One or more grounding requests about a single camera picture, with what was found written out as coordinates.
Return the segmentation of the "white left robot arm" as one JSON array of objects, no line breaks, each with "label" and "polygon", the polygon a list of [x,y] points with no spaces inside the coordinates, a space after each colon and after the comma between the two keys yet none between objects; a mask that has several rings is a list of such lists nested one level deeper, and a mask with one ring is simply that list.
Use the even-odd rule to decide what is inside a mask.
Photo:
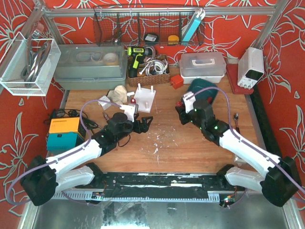
[{"label": "white left robot arm", "polygon": [[134,133],[146,133],[152,116],[134,116],[131,121],[124,113],[117,112],[108,119],[106,126],[84,143],[64,153],[48,158],[35,157],[20,184],[35,206],[41,206],[59,192],[72,187],[98,187],[103,173],[92,163],[118,146],[118,143]]}]

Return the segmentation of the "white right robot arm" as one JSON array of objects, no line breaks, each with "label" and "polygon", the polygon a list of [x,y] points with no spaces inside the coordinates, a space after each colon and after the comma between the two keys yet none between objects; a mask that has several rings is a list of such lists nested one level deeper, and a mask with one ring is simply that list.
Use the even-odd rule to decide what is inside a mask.
[{"label": "white right robot arm", "polygon": [[179,102],[175,109],[181,124],[191,122],[201,130],[205,139],[231,151],[255,169],[249,171],[233,165],[223,167],[224,178],[230,185],[261,192],[277,207],[282,207],[301,187],[292,158],[271,154],[242,137],[228,123],[215,117],[212,105],[206,100]]}]

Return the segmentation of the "small red spring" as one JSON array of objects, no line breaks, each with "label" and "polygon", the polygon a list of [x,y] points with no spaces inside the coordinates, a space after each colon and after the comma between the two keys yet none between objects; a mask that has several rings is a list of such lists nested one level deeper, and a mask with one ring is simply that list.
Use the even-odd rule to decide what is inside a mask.
[{"label": "small red spring", "polygon": [[213,99],[212,99],[211,97],[209,97],[209,98],[207,99],[207,102],[211,104],[211,103],[213,102]]}]

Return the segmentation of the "white power adapter cube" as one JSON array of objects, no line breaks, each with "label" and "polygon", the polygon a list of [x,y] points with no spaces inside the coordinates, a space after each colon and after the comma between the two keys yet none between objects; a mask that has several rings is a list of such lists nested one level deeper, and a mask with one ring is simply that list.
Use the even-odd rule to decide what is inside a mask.
[{"label": "white power adapter cube", "polygon": [[98,104],[103,110],[107,110],[112,105],[110,99],[105,95],[98,99]]}]

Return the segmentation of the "beige work glove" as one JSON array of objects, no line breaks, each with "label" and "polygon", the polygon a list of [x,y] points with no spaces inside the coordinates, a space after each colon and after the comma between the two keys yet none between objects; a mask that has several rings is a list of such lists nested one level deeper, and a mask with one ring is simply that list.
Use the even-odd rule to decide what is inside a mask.
[{"label": "beige work glove", "polygon": [[123,85],[118,85],[113,90],[110,90],[107,97],[117,105],[122,105],[128,101],[127,90]]}]

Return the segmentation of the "white peg fixture board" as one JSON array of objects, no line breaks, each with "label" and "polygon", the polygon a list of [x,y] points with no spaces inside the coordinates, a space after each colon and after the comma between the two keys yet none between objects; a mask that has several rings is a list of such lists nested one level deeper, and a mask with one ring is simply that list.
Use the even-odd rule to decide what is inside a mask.
[{"label": "white peg fixture board", "polygon": [[147,89],[143,88],[141,84],[138,83],[138,87],[133,98],[131,99],[131,103],[138,105],[138,111],[150,113],[155,94],[156,90],[154,89],[153,85]]}]

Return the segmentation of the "teal plastic tray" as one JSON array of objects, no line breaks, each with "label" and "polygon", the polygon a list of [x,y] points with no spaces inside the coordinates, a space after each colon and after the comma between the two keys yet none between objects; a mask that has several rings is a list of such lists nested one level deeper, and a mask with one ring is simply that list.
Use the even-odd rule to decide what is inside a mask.
[{"label": "teal plastic tray", "polygon": [[[196,92],[200,91],[201,89],[205,89],[205,88],[208,88],[208,87],[217,87],[217,85],[214,84],[214,83],[211,83],[211,82],[209,82],[207,80],[204,80],[204,79],[194,79],[191,82],[191,84],[188,87],[186,92],[196,93]],[[195,98],[196,98],[196,101],[198,101],[198,100],[206,100],[207,101],[207,99],[209,97],[211,97],[213,99],[213,102],[214,102],[217,94],[218,94],[218,90],[216,90],[216,89],[208,89],[208,90],[206,90],[204,92],[201,92],[201,93],[197,94],[195,96]]]}]

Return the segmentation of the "small red box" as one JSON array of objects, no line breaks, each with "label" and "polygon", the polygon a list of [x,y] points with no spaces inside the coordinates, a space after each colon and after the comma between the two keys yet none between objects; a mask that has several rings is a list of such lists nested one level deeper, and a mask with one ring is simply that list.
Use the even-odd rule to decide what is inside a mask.
[{"label": "small red box", "polygon": [[183,86],[183,78],[179,74],[171,77],[170,78],[170,85],[174,89],[178,89],[178,88],[182,87]]}]

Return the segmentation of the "woven wicker basket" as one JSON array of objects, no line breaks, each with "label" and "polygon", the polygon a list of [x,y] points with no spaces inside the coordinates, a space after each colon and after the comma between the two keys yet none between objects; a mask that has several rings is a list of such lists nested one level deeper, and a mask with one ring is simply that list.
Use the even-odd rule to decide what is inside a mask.
[{"label": "woven wicker basket", "polygon": [[140,83],[144,85],[162,84],[170,81],[170,69],[167,55],[159,54],[155,57],[149,66],[146,62],[150,62],[151,57],[146,57],[144,63],[139,65],[137,77],[129,78],[129,66],[127,67],[126,79],[130,86],[137,86]]}]

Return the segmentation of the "teal power supply box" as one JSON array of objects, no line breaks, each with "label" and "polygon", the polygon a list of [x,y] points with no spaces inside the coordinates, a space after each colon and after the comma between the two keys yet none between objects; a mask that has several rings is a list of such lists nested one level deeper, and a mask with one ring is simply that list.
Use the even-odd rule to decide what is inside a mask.
[{"label": "teal power supply box", "polygon": [[73,149],[74,147],[79,146],[83,142],[83,137],[73,132],[49,134],[47,140],[47,150],[56,155]]}]

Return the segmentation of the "white bench power supply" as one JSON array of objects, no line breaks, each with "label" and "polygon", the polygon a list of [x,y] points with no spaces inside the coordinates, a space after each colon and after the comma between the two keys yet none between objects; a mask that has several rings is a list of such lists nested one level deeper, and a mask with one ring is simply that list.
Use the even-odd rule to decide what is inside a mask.
[{"label": "white bench power supply", "polygon": [[237,85],[252,89],[264,74],[263,51],[249,47],[238,62]]}]

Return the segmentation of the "yellow tape measure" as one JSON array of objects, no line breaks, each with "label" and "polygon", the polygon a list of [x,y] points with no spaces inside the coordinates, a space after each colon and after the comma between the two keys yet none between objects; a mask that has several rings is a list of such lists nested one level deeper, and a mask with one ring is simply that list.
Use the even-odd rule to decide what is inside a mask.
[{"label": "yellow tape measure", "polygon": [[170,35],[168,36],[168,45],[177,45],[179,44],[180,42],[180,39],[179,39],[179,36],[177,35]]}]

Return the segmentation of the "red handled ratchet wrench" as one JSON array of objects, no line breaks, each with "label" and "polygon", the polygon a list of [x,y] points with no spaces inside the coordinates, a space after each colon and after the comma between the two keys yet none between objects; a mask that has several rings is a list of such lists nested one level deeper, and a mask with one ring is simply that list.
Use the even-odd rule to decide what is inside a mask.
[{"label": "red handled ratchet wrench", "polygon": [[239,120],[239,114],[238,113],[235,113],[233,115],[233,119],[234,119],[234,123],[235,123],[235,129],[238,133],[240,133],[240,128],[239,128],[239,125],[238,125],[238,120]]}]

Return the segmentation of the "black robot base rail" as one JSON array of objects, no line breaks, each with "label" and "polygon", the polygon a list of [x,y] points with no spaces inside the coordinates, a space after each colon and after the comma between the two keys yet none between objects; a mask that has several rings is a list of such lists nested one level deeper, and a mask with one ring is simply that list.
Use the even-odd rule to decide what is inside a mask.
[{"label": "black robot base rail", "polygon": [[216,174],[194,173],[117,173],[99,176],[93,184],[76,188],[102,189],[107,198],[207,198],[208,193],[241,192]]}]

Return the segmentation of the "yellow-green cordless drill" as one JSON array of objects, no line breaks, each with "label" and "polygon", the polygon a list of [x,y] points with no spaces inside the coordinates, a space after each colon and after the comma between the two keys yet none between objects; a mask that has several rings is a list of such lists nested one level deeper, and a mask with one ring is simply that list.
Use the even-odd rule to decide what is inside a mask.
[{"label": "yellow-green cordless drill", "polygon": [[153,56],[155,49],[152,46],[130,46],[127,48],[127,54],[132,57],[132,62],[129,65],[129,78],[135,78],[137,77],[139,65],[143,63],[146,56]]}]

